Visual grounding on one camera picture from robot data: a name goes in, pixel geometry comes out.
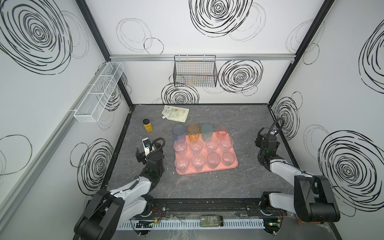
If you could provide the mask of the frosted white plastic cup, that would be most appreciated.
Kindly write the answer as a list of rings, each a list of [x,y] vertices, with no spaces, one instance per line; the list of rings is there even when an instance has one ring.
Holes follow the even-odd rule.
[[[213,152],[207,155],[207,164],[210,169],[215,169],[221,162],[221,157],[218,153]]]

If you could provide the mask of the pink plastic tray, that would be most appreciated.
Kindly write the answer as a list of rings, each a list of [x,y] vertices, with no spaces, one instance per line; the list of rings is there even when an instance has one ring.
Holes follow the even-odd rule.
[[[175,141],[173,148],[176,171],[180,175],[229,170],[239,164],[234,141],[228,134],[221,136],[214,132],[206,141],[202,137],[190,141],[185,136],[184,140]]]

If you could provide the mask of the clear ribbed plastic cup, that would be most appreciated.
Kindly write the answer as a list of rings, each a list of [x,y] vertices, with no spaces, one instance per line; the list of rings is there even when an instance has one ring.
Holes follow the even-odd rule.
[[[184,156],[188,151],[188,144],[185,140],[177,140],[174,143],[174,150],[176,156]]]
[[[185,173],[190,165],[190,159],[187,156],[178,156],[175,159],[175,167],[178,173]]]

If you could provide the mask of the pink translucent plastic cup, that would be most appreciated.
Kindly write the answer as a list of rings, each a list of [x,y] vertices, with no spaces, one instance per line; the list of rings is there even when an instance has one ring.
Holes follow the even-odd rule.
[[[225,126],[218,126],[216,129],[216,136],[218,139],[225,138],[228,135],[228,128]]]

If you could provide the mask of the clear faceted glass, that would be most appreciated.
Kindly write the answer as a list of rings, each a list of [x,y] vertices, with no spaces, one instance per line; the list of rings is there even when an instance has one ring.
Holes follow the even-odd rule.
[[[206,157],[202,154],[193,155],[191,158],[191,163],[194,167],[194,170],[199,172],[206,164]]]

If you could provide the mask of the clear ribbed plastic cup back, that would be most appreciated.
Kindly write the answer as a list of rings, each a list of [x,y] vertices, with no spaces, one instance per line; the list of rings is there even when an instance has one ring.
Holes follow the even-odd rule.
[[[175,167],[178,173],[185,173],[190,165],[190,159],[187,156],[178,156],[175,159]]]

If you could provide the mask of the clear short glass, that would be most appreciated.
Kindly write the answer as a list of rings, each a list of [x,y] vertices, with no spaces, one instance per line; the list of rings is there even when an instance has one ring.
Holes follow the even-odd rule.
[[[216,152],[219,148],[219,141],[216,138],[208,138],[205,141],[206,143],[206,150],[208,153]]]
[[[198,140],[198,139],[192,140],[190,142],[190,149],[191,149],[191,153],[193,155],[200,154],[202,152],[202,149],[203,149],[203,142]]]

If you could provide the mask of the teal green plastic cup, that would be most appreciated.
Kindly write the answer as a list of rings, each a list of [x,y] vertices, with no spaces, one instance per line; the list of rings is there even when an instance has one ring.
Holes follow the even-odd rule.
[[[210,124],[205,124],[201,127],[201,134],[204,142],[206,142],[207,139],[212,137],[214,130],[214,126]]]

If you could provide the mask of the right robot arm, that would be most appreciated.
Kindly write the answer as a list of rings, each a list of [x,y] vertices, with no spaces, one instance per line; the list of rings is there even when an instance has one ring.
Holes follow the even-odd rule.
[[[280,143],[274,134],[258,133],[255,145],[260,148],[257,157],[260,165],[294,187],[292,195],[263,192],[260,208],[265,215],[285,210],[307,223],[335,223],[340,220],[341,213],[326,177],[312,175],[278,156]]]

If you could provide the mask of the blue textured plastic cup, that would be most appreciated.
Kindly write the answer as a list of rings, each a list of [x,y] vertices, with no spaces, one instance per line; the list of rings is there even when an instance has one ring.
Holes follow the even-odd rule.
[[[186,132],[187,132],[187,129],[185,126],[183,126],[183,125],[174,126],[172,129],[172,133],[173,133],[175,142],[179,141],[179,140],[185,140],[186,139]]]

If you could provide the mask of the amber yellow plastic cup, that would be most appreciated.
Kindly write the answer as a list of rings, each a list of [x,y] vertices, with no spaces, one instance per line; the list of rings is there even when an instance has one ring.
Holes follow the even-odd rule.
[[[192,123],[187,126],[188,137],[190,141],[199,139],[201,126],[197,123]]]

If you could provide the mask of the clear ribbed plastic cup front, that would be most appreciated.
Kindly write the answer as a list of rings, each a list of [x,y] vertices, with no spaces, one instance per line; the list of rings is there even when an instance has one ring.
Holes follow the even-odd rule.
[[[188,151],[188,144],[185,140],[177,140],[174,143],[174,150],[176,156],[184,156]]]

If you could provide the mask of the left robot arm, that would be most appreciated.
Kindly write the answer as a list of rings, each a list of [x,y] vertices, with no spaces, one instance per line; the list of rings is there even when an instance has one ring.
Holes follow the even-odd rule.
[[[165,171],[164,138],[150,142],[143,139],[144,151],[136,152],[145,167],[130,183],[112,191],[99,190],[88,203],[74,227],[75,240],[110,240],[117,227],[136,215],[149,215],[152,196],[149,195]]]

